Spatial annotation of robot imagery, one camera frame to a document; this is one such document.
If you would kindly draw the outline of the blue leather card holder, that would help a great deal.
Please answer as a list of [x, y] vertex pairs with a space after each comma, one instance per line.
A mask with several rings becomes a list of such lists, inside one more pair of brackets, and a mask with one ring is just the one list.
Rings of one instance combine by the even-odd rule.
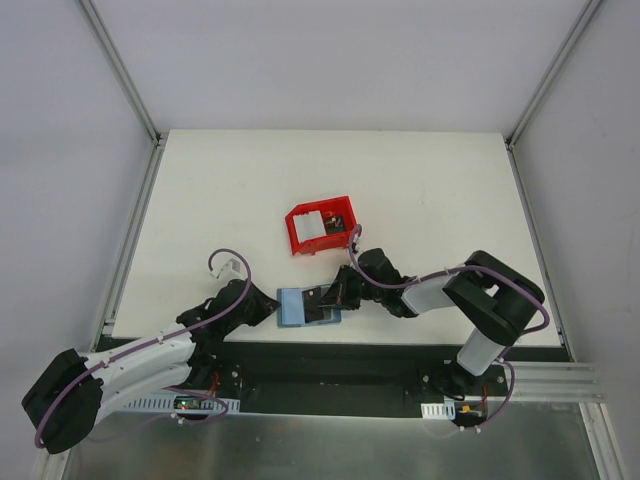
[[319, 300], [328, 289], [328, 285], [278, 289], [277, 301], [280, 307], [277, 326], [295, 328], [341, 323], [340, 310], [319, 305]]

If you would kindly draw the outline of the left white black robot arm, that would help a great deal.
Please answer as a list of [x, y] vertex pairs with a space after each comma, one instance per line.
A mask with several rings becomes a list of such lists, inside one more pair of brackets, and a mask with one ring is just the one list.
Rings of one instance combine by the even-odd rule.
[[241, 326], [259, 325], [279, 306], [254, 284], [232, 280], [156, 334], [103, 352], [57, 354], [21, 401], [35, 446], [62, 453], [141, 396], [183, 383], [204, 387], [224, 339]]

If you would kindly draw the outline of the right aluminium frame post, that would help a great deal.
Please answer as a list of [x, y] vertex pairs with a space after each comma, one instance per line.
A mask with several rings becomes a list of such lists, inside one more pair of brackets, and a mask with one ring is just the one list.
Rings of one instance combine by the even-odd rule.
[[588, 0], [581, 7], [576, 19], [573, 21], [544, 74], [537, 83], [514, 127], [505, 137], [505, 145], [508, 151], [514, 149], [533, 121], [534, 116], [542, 107], [552, 87], [569, 63], [574, 51], [578, 48], [581, 40], [605, 4], [605, 0]]

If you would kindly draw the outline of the left aluminium frame post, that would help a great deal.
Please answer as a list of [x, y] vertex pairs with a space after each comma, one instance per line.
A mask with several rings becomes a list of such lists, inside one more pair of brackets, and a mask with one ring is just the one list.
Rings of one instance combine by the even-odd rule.
[[138, 122], [154, 145], [163, 141], [163, 133], [145, 105], [145, 102], [131, 76], [125, 62], [103, 20], [97, 5], [91, 0], [76, 1], [76, 5], [85, 19], [97, 45], [103, 53], [106, 62], [118, 83], [125, 99], [131, 107]]

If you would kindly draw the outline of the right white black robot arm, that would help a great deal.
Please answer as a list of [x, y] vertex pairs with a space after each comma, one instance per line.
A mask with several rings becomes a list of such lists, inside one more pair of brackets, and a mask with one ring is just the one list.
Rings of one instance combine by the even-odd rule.
[[454, 360], [450, 382], [466, 395], [484, 385], [486, 370], [520, 337], [550, 324], [542, 290], [482, 250], [460, 266], [421, 278], [401, 275], [380, 248], [365, 251], [340, 267], [317, 306], [353, 311], [363, 301], [398, 318], [453, 307], [461, 311], [474, 329]]

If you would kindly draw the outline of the black card lying in bin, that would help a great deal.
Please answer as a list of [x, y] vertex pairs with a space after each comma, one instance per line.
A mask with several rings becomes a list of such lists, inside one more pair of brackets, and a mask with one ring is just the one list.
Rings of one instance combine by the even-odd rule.
[[325, 217], [324, 227], [327, 235], [341, 234], [346, 231], [345, 223], [341, 215]]

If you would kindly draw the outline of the aluminium frame post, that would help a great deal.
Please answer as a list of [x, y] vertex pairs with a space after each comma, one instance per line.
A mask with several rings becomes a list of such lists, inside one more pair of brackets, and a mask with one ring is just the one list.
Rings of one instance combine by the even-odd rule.
[[103, 20], [97, 5], [91, 0], [76, 1], [76, 5], [85, 19], [97, 45], [103, 53], [106, 62], [118, 83], [125, 99], [131, 107], [138, 122], [154, 145], [163, 141], [163, 133], [145, 105], [145, 102], [131, 76], [125, 62]]
[[588, 0], [581, 7], [576, 19], [573, 21], [544, 74], [537, 83], [514, 127], [505, 137], [505, 145], [508, 151], [514, 149], [533, 121], [534, 116], [542, 107], [552, 87], [569, 63], [574, 51], [578, 48], [581, 40], [605, 4], [605, 0]]

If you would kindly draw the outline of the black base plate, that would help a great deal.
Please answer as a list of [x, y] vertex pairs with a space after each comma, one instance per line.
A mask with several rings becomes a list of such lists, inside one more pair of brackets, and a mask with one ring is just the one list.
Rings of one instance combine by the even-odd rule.
[[454, 383], [451, 346], [224, 342], [190, 361], [185, 390], [243, 413], [417, 418]]

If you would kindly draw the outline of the red plastic bin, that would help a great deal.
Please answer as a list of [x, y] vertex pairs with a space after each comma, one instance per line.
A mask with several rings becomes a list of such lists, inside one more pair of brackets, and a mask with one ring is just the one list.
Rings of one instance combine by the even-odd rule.
[[346, 249], [349, 235], [357, 223], [348, 196], [296, 205], [284, 221], [293, 255]]

